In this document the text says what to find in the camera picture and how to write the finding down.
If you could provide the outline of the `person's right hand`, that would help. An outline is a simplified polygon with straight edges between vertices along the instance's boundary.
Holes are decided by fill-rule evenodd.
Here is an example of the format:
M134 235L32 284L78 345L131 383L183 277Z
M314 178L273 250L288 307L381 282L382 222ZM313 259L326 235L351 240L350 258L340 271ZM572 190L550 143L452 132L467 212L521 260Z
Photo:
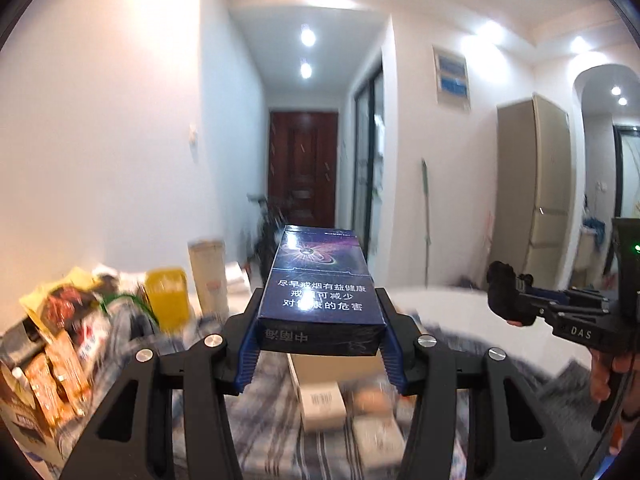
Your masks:
M639 418L639 356L638 354L623 354L611 359L608 354L597 350L590 350L591 372L590 392L597 402L608 400L611 395L610 376L612 373L631 373L631 383L622 404L623 419L630 422Z

